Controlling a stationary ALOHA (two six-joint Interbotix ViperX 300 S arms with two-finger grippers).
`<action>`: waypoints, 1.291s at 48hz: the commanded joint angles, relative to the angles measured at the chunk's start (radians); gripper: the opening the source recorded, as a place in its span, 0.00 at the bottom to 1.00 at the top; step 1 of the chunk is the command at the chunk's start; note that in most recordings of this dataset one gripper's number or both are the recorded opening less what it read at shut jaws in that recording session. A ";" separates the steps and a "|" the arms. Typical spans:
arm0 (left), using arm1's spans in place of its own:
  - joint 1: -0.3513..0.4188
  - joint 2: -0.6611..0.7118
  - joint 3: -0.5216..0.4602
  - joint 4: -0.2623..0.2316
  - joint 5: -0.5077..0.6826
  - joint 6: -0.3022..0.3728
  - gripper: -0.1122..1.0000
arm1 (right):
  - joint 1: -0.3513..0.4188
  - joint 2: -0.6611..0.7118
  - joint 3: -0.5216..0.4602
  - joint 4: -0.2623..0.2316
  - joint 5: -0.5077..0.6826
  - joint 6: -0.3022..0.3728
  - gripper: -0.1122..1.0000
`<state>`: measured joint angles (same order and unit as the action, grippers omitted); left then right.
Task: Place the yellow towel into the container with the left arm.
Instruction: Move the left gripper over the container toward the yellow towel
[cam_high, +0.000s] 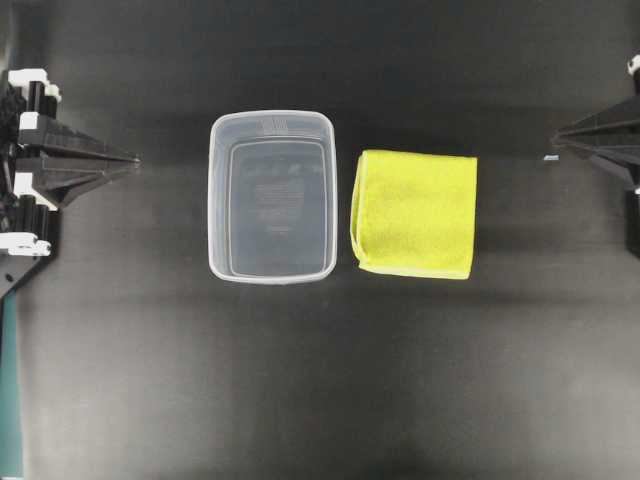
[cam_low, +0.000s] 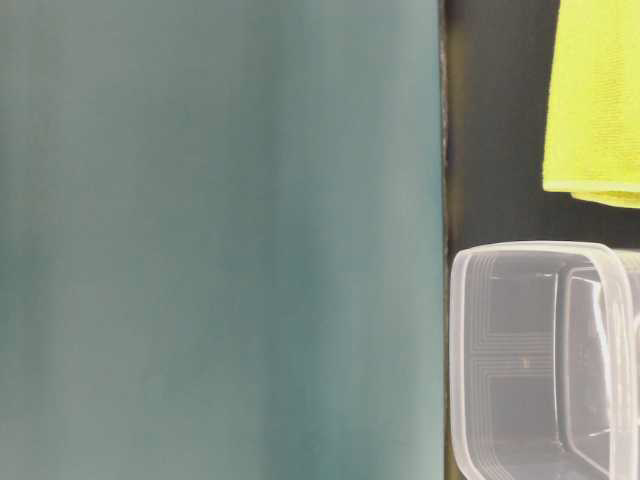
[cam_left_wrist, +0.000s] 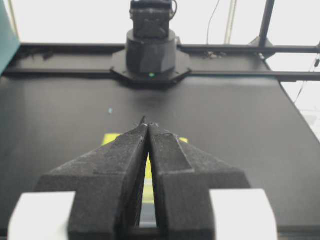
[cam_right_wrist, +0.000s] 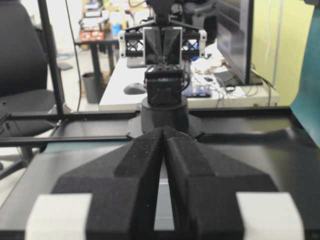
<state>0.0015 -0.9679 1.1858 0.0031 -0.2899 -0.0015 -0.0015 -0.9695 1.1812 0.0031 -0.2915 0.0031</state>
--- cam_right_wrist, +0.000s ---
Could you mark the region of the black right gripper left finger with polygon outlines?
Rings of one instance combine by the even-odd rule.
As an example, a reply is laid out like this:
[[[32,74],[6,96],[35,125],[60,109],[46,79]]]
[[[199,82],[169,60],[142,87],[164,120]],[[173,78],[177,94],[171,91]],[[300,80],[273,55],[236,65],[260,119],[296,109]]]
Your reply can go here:
[[[58,178],[37,197],[27,240],[130,240],[152,231],[163,136],[156,128]]]

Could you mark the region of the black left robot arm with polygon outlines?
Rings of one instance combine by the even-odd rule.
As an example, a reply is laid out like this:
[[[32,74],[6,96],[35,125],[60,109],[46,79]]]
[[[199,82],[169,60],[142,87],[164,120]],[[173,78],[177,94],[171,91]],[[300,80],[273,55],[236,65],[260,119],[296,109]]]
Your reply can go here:
[[[184,36],[200,41],[204,29],[171,19],[168,13],[119,33],[120,50],[141,34],[147,70],[142,100],[142,135],[126,145],[61,174],[49,194],[39,195],[26,222],[26,240],[132,240],[154,230],[164,128],[190,128],[190,84],[181,67]]]

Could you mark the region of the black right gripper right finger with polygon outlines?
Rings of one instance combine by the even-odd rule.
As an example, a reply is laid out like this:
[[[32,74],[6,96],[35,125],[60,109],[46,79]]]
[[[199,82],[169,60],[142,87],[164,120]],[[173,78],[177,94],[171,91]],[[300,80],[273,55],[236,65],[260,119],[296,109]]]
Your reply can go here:
[[[265,172],[176,129],[163,129],[168,176],[198,240],[303,240],[288,192]]]

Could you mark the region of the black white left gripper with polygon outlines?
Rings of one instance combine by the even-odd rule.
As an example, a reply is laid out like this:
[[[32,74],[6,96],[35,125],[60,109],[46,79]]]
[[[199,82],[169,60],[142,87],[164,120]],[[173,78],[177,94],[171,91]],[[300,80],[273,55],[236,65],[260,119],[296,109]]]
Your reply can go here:
[[[142,58],[142,64],[179,65],[182,60],[204,58],[207,32],[177,20],[155,18],[118,33],[121,58]]]

